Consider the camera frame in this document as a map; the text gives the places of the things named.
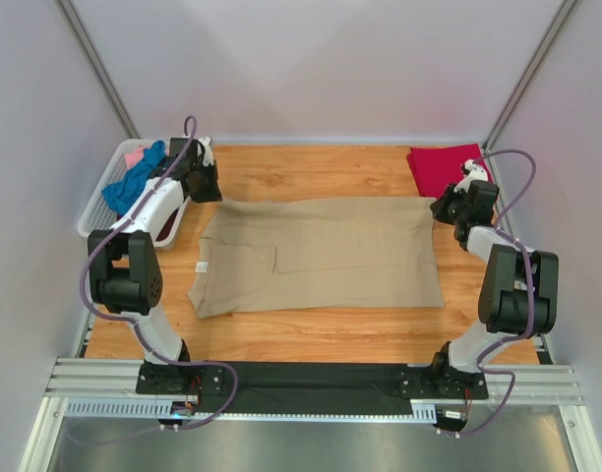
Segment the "pink cloth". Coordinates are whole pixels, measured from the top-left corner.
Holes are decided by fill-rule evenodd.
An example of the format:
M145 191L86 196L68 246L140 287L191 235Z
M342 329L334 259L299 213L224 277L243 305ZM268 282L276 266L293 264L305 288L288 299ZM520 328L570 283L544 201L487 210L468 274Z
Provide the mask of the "pink cloth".
M130 154L124 154L124 162L126 162L126 169L132 169L135 165L144 158L144 147L140 146Z
M455 147L412 147L408 165L421 197L440 198L448 184L457 184L464 177L460 166L465 160L480 157L478 145ZM487 166L489 181L491 173Z

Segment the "clothing tag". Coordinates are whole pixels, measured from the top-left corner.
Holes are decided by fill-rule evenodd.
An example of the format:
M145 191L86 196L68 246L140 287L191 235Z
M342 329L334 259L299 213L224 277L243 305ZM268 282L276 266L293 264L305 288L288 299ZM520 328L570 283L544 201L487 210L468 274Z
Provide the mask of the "clothing tag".
M207 272L208 265L209 263L206 263L205 261L198 261L196 263L196 272Z
M460 420L462 418L459 411L446 411L446 418L450 418L452 420Z

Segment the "metal pole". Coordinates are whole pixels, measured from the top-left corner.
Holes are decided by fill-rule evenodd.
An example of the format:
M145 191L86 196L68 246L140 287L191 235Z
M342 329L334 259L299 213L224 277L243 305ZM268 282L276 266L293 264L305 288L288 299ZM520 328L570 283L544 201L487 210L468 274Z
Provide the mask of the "metal pole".
M71 0L54 0L54 3L56 3L56 6L63 14L63 18L69 26L72 35L87 58L87 61L89 62L100 87L104 91L111 108L113 108L115 116L120 122L120 125L122 125L124 132L129 138L139 138L140 135L135 128L135 124L128 114L128 111L126 111L126 107L124 106L124 103L122 103L120 95L117 93L117 89L111 82L111 78L93 46L93 42L87 33L87 29L85 28L76 7L74 7Z
M524 98L526 91L530 87L530 84L546 61L546 58L553 49L553 46L556 40L559 38L561 31L568 23L572 16L572 12L578 6L580 1L581 0L563 0L559 10L553 18L553 21L548 26L548 29L546 29L539 46L537 46L535 53L528 62L528 66L526 66L524 73L521 75L519 82L515 86L515 90L513 91L511 98L509 98L509 101L496 121L494 128L485 141L485 145L483 146L485 151L492 150L496 145L496 142L502 134L502 131L507 126L507 123L509 123L509 120L511 120L511 117L517 109L517 106Z

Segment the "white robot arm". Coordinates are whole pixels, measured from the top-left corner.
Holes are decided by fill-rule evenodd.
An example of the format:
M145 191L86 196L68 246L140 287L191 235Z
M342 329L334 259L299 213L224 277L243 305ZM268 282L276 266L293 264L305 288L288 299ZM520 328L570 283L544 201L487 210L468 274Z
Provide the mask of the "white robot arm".
M91 252L106 234L130 221L91 265L91 297L94 302L104 304L110 313L136 321L138 330L157 353L177 361L189 360L189 352L168 323L161 306L163 279L152 241L186 199L199 203L221 200L210 138L194 140L174 172L158 185L160 176L186 141L180 138L170 140L168 159L150 174L144 191L129 212L109 230L93 231L88 241ZM133 218L135 208L144 199L147 201ZM124 255L129 255L130 266L113 266L112 262ZM145 348L144 352L148 362L163 364L148 349Z
M508 343L499 342L526 330L527 287L523 259L512 239L492 226L493 205L498 187L488 182L485 169L468 160L465 177L450 185L431 205L438 221L454 225L454 238L460 246L487 263L478 302L479 320L460 338L447 345L449 367L466 373L480 372L478 357L488 347L499 344L480 364L486 365ZM550 331L557 316L559 260L556 255L526 248L534 280L535 322L531 336Z

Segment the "metal frame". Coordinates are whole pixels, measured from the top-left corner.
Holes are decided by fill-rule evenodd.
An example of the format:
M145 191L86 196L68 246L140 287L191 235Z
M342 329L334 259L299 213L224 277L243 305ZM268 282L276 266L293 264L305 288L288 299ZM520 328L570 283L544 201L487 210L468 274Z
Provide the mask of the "metal frame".
M546 32L542 36L537 49L530 58L526 69L524 69L524 72L519 78L519 82L515 86L509 101L507 101L507 104L498 117L498 120L491 130L491 133L489 133L487 140L485 140L485 144L483 146L485 150L489 151L496 145L498 138L509 123L509 120L511 120L511 117L517 109L517 106L524 98L526 91L545 63L548 55L555 45L555 42L561 35L564 27L568 24L568 21L572 16L572 12L575 10L578 4L580 4L580 0L563 0L559 10L555 14L555 17L550 25L548 25L548 29L546 29Z
M117 89L113 85L102 60L100 59L100 56L95 50L95 46L87 33L87 29L85 28L76 7L71 0L54 0L54 3L61 11L63 19L65 20L65 23L67 23L72 36L78 42L81 51L90 65L91 71L95 75L102 91L104 91L111 108L113 108L115 117L120 122L124 132L129 138L139 138L140 135L137 132L137 128L135 128L135 123L133 123L133 120L126 110Z
M140 395L135 386L141 360L64 359L56 361L47 384L45 396L67 398L131 398L131 399L185 399L185 395ZM510 405L583 405L574 372L570 366L490 366L493 370L512 370L516 381ZM489 400L474 403L496 403L509 386L506 376L485 376L490 392ZM452 399L411 399L411 403L437 405L462 404Z
M45 472L61 428L67 398L43 398L22 457L19 472Z
M23 472L44 472L56 445L58 431L64 417L89 416L81 411L95 411L91 416L155 418L155 412L172 400L184 401L184 395L139 395L135 387L142 365L141 360L70 359L56 361L32 429L26 453L19 469ZM580 472L602 472L602 456L598 449L584 400L570 366L490 366L497 370L512 370L516 374L515 387L509 405L559 406L571 444L576 467ZM474 400L475 404L496 405L509 386L505 376L486 376L490 392L488 400ZM226 414L220 420L250 421L309 421L355 423L430 423L431 412L448 405L460 405L461 400L411 399L413 415L359 416L359 415L270 415Z

